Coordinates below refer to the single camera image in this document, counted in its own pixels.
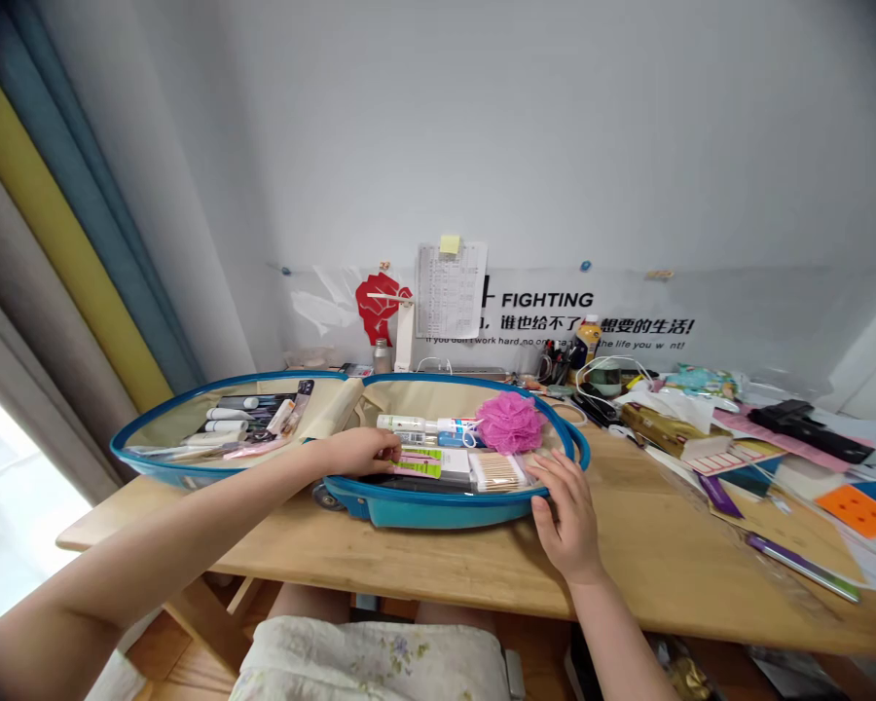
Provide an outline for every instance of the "open suitcase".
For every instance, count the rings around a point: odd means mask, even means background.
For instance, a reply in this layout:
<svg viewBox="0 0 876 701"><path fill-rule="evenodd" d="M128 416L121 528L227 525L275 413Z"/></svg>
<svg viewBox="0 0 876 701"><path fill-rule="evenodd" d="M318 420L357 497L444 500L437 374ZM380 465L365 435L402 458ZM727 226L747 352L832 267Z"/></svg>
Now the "open suitcase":
<svg viewBox="0 0 876 701"><path fill-rule="evenodd" d="M174 446L203 423L208 409L228 394L295 392L300 380L315 380L311 401L295 439L287 446L262 456L236 460L216 458L193 464L169 464L140 458L128 446ZM486 400L502 391L522 389L501 383L401 373L375 375L360 380L333 372L277 372L244 375L199 387L169 399L125 426L113 440L111 450L137 472L184 489L199 489L241 470L291 450L306 440L326 438L358 425L376 425L379 414L402 416L472 417ZM584 436L559 417L541 399L536 407L549 420L543 429L543 447L560 448L582 469L590 461ZM530 512L533 495L546 496L539 486L506 494L444 495L405 492L364 484L346 477L325 477L315 487L315 499L327 508L346 508L351 516L367 519L378 527L413 529L464 529L520 518Z"/></svg>

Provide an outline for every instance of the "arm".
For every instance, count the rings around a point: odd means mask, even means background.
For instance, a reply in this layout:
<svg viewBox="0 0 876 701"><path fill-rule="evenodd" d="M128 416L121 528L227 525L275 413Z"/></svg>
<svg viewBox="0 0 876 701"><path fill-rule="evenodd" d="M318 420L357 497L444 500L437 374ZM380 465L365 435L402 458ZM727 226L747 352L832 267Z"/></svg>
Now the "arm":
<svg viewBox="0 0 876 701"><path fill-rule="evenodd" d="M559 523L556 526L551 507L542 497L532 497L532 516L545 553L571 592L603 698L676 701L677 694L603 569L597 516L584 473L563 453L556 451L555 458L537 458L545 469L527 469L551 493Z"/></svg>
<svg viewBox="0 0 876 701"><path fill-rule="evenodd" d="M327 474L383 472L399 439L357 428L221 480L82 554L0 618L0 698L83 698L126 629Z"/></svg>

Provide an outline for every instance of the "wooden desk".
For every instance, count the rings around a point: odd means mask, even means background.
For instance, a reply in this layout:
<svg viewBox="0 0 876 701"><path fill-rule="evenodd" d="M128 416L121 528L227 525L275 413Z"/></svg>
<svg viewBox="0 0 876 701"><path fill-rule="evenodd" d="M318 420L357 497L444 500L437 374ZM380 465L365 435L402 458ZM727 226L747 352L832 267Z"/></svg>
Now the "wooden desk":
<svg viewBox="0 0 876 701"><path fill-rule="evenodd" d="M698 510L667 470L625 439L593 427L588 470L607 570L649 631L816 652L876 655L876 593L849 604L795 577L824 606L800 607L767 574L735 529ZM182 498L139 477L58 537L86 550ZM295 496L212 568L216 572L460 604L573 617L531 519L460 532L377 531ZM189 632L234 669L248 642L199 580L169 603Z"/></svg>

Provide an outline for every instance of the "schedule paper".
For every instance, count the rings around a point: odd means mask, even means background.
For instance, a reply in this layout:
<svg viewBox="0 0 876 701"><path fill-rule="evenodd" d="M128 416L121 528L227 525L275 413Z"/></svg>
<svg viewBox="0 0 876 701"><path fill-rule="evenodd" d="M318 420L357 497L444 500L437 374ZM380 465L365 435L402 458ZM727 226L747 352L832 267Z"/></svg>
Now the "schedule paper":
<svg viewBox="0 0 876 701"><path fill-rule="evenodd" d="M416 265L416 335L477 338L487 273L487 245L462 243L457 255L419 245Z"/></svg>

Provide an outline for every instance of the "blue suitcase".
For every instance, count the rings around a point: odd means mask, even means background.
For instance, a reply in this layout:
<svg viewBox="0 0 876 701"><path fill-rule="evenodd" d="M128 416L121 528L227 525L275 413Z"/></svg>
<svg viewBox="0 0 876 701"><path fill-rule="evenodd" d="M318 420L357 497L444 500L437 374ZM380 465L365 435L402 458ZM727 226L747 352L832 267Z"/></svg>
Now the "blue suitcase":
<svg viewBox="0 0 876 701"><path fill-rule="evenodd" d="M438 412L441 416L453 417L473 416L486 398L496 396L502 391L515 391L533 398L538 410L548 418L550 428L547 429L546 445L560 447L569 458L578 460L582 469L587 469L590 462L590 447L584 436L541 399L502 383L424 373L375 375L366 378L362 387L360 384L356 385L363 393L354 401L354 406L349 406L352 395L342 397L347 386L337 386L337 383L348 379L340 373L296 371L229 378L185 392L146 412L114 436L110 444L111 450L120 460L141 474L183 489L199 489L246 469L248 461L176 465L140 458L125 448L127 445L141 444L176 445L184 435L194 432L203 423L204 411L207 407L214 406L220 396L291 391L303 379L316 380L316 393L311 400L315 402L315 416L310 417L309 412L306 412L300 423L302 432L310 432L313 425L325 423L325 406L339 401L345 404L346 411L350 411L350 414L343 422L344 425L339 425L337 429L374 422L380 411L377 401L384 397L385 401L389 401L391 397L403 405L400 407L403 410L392 413L420 415L413 413L409 406L414 409L417 407L416 402L425 402L432 407L435 404L447 407L439 408ZM319 386L323 387L322 392L318 391ZM319 436L302 435L299 440L312 437ZM533 495L547 494L548 491L541 487L510 494L426 494L364 484L340 476L325 477L323 484L317 485L314 491L315 499L327 508L345 508L351 516L369 520L377 527L410 529L465 529L503 523L528 514L531 510L529 500Z"/></svg>

